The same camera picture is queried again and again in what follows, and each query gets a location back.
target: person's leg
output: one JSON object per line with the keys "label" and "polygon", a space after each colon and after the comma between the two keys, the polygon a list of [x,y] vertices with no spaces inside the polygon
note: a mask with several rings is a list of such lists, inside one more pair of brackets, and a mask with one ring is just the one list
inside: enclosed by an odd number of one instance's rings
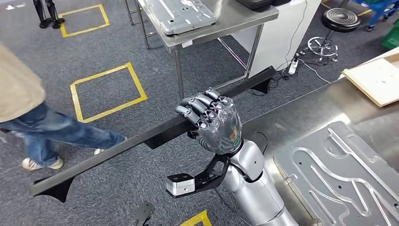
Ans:
{"label": "person's leg", "polygon": [[125,140],[120,133],[98,129],[49,109],[45,103],[8,122],[5,129],[84,147],[108,149]]}
{"label": "person's leg", "polygon": [[64,162],[58,157],[47,139],[32,136],[21,132],[13,132],[14,135],[25,142],[27,158],[22,161],[22,167],[26,170],[37,170],[43,167],[59,169]]}
{"label": "person's leg", "polygon": [[53,0],[45,0],[48,12],[51,16],[51,19],[53,19],[53,28],[58,29],[61,27],[61,23],[63,23],[65,20],[62,18],[58,18],[57,10],[56,10],[56,5],[53,3]]}
{"label": "person's leg", "polygon": [[41,3],[41,0],[33,0],[33,4],[35,5],[36,12],[37,12],[37,14],[39,16],[39,20],[40,20],[39,27],[40,28],[47,28],[49,22],[44,17],[43,5]]}

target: black bar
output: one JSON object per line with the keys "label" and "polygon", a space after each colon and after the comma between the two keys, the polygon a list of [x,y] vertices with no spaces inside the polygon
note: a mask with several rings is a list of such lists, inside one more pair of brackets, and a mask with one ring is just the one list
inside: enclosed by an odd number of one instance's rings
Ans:
{"label": "black bar", "polygon": [[[245,92],[246,90],[256,85],[266,82],[275,74],[276,71],[273,67],[270,66],[255,75],[254,77],[235,86],[229,91],[224,92],[222,95],[225,97],[235,97],[236,95],[241,94],[242,92]],[[77,175],[80,175],[87,170],[94,168],[133,147],[136,147],[141,143],[145,143],[151,149],[155,149],[163,145],[164,143],[193,129],[195,129],[195,127],[191,123],[189,123],[184,117],[180,115],[175,116],[174,118],[160,124],[159,126],[152,128],[151,130],[144,132],[139,136],[129,138],[125,142],[118,144],[105,152],[95,155],[77,164],[74,167],[71,167],[49,178],[36,181],[30,186],[30,194],[33,196],[46,194],[53,196],[62,202],[65,202],[69,186],[72,183],[72,180]]]}

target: shoe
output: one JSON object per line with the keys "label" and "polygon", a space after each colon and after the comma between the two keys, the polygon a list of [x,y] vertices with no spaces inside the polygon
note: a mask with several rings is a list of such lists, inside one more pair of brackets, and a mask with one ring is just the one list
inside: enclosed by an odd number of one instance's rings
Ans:
{"label": "shoe", "polygon": [[58,29],[61,27],[61,24],[64,23],[65,20],[63,18],[59,18],[58,20],[53,22],[53,29]]}
{"label": "shoe", "polygon": [[41,29],[45,29],[49,26],[50,22],[48,22],[47,20],[40,22],[39,27]]}
{"label": "shoe", "polygon": [[[58,158],[56,162],[54,162],[53,164],[51,164],[50,166],[47,166],[50,169],[53,170],[57,170],[59,168],[61,168],[64,165],[64,161],[61,158]],[[33,171],[33,170],[38,170],[43,168],[42,166],[40,166],[39,164],[37,164],[35,161],[33,161],[30,158],[25,158],[22,161],[21,164],[22,168],[24,168],[27,171]]]}
{"label": "shoe", "polygon": [[94,155],[98,155],[98,154],[100,154],[101,152],[103,152],[103,151],[105,151],[105,149],[101,149],[101,148],[97,148],[96,150],[94,150]]}

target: yellow floor marking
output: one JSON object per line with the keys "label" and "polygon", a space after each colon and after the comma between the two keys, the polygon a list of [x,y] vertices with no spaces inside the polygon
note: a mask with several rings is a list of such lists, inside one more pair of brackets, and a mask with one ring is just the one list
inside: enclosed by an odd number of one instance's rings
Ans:
{"label": "yellow floor marking", "polygon": [[[137,90],[138,90],[138,92],[140,94],[140,97],[135,99],[135,100],[129,101],[127,103],[124,103],[122,105],[119,105],[119,106],[117,106],[117,107],[115,107],[115,108],[113,108],[111,110],[108,110],[108,111],[96,114],[96,115],[94,115],[92,117],[89,117],[87,119],[84,119],[83,115],[82,115],[82,110],[81,110],[81,107],[80,107],[78,93],[76,91],[76,85],[79,84],[79,83],[82,83],[82,82],[90,81],[90,80],[102,77],[104,75],[107,75],[107,74],[122,70],[124,68],[127,68],[129,73],[130,73],[130,75],[132,76],[133,82],[135,83],[135,86],[136,86],[136,88],[137,88]],[[70,87],[71,87],[73,105],[75,106],[76,118],[78,119],[78,121],[84,122],[84,123],[88,123],[88,122],[97,120],[99,118],[102,118],[102,117],[107,116],[109,114],[112,114],[114,112],[120,111],[120,110],[122,110],[124,108],[127,108],[129,106],[135,105],[135,104],[137,104],[139,102],[142,102],[142,101],[147,99],[147,96],[144,93],[143,87],[141,86],[140,81],[138,80],[138,77],[137,77],[135,71],[133,70],[132,64],[130,62],[128,62],[125,65],[122,65],[122,66],[119,66],[119,67],[116,67],[116,68],[112,68],[112,69],[110,69],[108,71],[101,72],[101,73],[98,73],[98,74],[94,74],[94,75],[88,76],[88,77],[83,78],[83,79],[76,80],[70,85]]]}
{"label": "yellow floor marking", "polygon": [[362,12],[362,13],[359,13],[358,16],[365,15],[365,14],[367,14],[367,13],[369,13],[369,12],[373,12],[373,11],[372,11],[371,9],[368,9],[368,10]]}
{"label": "yellow floor marking", "polygon": [[195,215],[194,217],[188,219],[180,226],[195,226],[200,222],[202,222],[203,226],[212,226],[207,216],[207,210],[204,210],[201,213]]}
{"label": "yellow floor marking", "polygon": [[320,3],[320,5],[322,5],[322,6],[326,7],[326,8],[328,8],[328,9],[331,9],[331,7],[330,7],[330,6],[328,6],[328,5],[324,4],[323,2],[322,2],[322,3]]}
{"label": "yellow floor marking", "polygon": [[81,12],[81,11],[88,10],[88,9],[91,9],[91,8],[99,8],[99,9],[100,9],[101,15],[103,15],[103,18],[104,18],[104,24],[103,24],[103,25],[100,25],[100,26],[97,26],[97,27],[92,27],[92,28],[88,28],[88,29],[85,29],[85,30],[82,30],[82,31],[73,32],[73,33],[69,33],[69,34],[68,34],[68,33],[66,33],[66,30],[65,30],[65,24],[62,23],[62,24],[61,24],[61,34],[62,34],[62,36],[63,36],[64,38],[66,38],[66,37],[71,37],[71,36],[74,36],[74,35],[77,35],[77,34],[82,34],[82,33],[86,33],[86,32],[91,32],[91,31],[94,31],[94,30],[97,30],[97,29],[100,29],[100,28],[103,28],[103,27],[106,27],[106,26],[110,25],[110,21],[108,20],[108,17],[107,17],[107,15],[105,14],[105,10],[104,10],[104,7],[103,7],[102,4],[95,5],[95,6],[90,6],[90,7],[86,7],[86,8],[81,8],[81,9],[77,9],[77,10],[70,11],[70,12],[66,12],[66,13],[60,13],[60,14],[58,15],[58,17],[59,17],[59,18],[63,18],[63,16],[65,16],[65,15],[72,14],[72,13],[77,13],[77,12]]}

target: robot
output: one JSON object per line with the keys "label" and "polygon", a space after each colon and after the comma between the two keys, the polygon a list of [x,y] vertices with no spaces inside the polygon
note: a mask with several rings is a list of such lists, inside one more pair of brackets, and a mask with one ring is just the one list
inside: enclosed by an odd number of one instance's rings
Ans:
{"label": "robot", "polygon": [[43,4],[41,0],[33,0],[33,4],[35,5],[36,12],[39,16],[40,24],[39,27],[44,29],[47,28],[51,22],[53,22],[53,28],[58,29],[61,27],[61,24],[65,22],[63,18],[58,18],[56,6],[53,3],[53,0],[45,0],[48,12],[50,14],[50,18],[46,18],[46,14],[44,12]]}
{"label": "robot", "polygon": [[233,100],[213,88],[185,98],[176,111],[197,128],[188,136],[215,156],[206,169],[192,177],[168,176],[166,189],[174,198],[218,187],[224,181],[252,225],[297,226],[277,192],[255,142],[241,136],[241,121]]}

